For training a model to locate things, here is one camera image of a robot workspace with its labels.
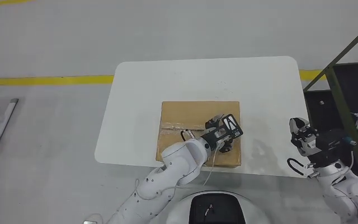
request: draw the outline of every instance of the yellow floor line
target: yellow floor line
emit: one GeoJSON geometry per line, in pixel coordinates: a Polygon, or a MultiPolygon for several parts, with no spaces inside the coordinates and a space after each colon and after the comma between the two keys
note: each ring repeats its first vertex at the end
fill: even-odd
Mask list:
{"type": "MultiPolygon", "coordinates": [[[[303,81],[313,80],[320,70],[300,70],[303,81]]],[[[111,84],[113,74],[103,76],[68,76],[68,77],[30,77],[30,78],[0,78],[0,86],[63,86],[82,84],[111,84]]]]}
{"type": "Polygon", "coordinates": [[[25,2],[32,2],[34,0],[3,0],[0,1],[0,6],[2,4],[19,4],[19,3],[25,3],[25,2]]]}

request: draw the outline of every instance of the metal frame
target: metal frame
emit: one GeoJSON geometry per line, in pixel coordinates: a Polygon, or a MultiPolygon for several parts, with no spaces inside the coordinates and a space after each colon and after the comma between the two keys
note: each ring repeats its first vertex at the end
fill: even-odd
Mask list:
{"type": "MultiPolygon", "coordinates": [[[[348,108],[347,102],[343,96],[341,86],[338,82],[337,76],[333,69],[333,66],[337,64],[339,60],[342,59],[356,44],[358,43],[358,36],[342,51],[338,56],[335,57],[333,61],[330,62],[322,70],[316,78],[312,80],[304,89],[303,92],[308,92],[308,90],[323,76],[326,75],[329,87],[331,88],[333,98],[337,105],[338,112],[340,114],[343,126],[347,134],[349,134],[355,141],[358,141],[358,131],[355,127],[355,123],[352,119],[350,110],[348,108]]],[[[358,156],[358,146],[354,148],[355,156],[358,156]]]]}

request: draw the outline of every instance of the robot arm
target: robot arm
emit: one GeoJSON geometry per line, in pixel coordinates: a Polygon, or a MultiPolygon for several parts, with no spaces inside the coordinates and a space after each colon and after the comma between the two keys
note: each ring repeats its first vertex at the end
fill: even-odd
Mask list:
{"type": "MultiPolygon", "coordinates": [[[[325,203],[341,217],[341,223],[357,224],[358,177],[351,171],[354,163],[352,147],[357,143],[342,130],[318,133],[308,125],[305,119],[290,119],[291,142],[302,156],[307,156],[311,162],[309,166],[313,167],[313,173],[308,177],[317,178],[325,203]],[[352,160],[345,164],[341,158],[348,151],[351,151],[352,160]]],[[[297,172],[290,161],[295,160],[288,159],[288,164],[297,172]]]]}
{"type": "Polygon", "coordinates": [[[193,181],[211,152],[227,152],[232,140],[243,134],[232,114],[216,116],[205,124],[204,134],[175,143],[162,152],[164,166],[141,181],[108,224],[145,224],[158,215],[174,197],[175,188],[193,181]]]}

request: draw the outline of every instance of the cardboard box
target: cardboard box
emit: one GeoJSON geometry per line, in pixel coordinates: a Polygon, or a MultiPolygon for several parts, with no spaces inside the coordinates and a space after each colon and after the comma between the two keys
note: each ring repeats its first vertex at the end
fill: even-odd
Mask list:
{"type": "MultiPolygon", "coordinates": [[[[233,114],[240,123],[240,109],[237,101],[181,101],[162,103],[156,160],[162,161],[161,153],[176,142],[182,142],[180,131],[192,130],[196,137],[202,135],[205,122],[218,114],[233,114]]],[[[213,164],[213,155],[207,166],[213,164]]],[[[216,153],[214,166],[236,167],[241,165],[240,138],[234,139],[230,152],[216,153]]]]}

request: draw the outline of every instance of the white table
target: white table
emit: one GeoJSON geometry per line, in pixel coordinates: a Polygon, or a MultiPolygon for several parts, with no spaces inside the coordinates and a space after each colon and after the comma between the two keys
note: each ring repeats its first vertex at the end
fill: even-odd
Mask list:
{"type": "Polygon", "coordinates": [[[289,119],[308,119],[297,63],[290,57],[125,62],[115,72],[95,158],[106,164],[158,167],[162,101],[239,101],[242,165],[219,172],[301,177],[289,119]]]}

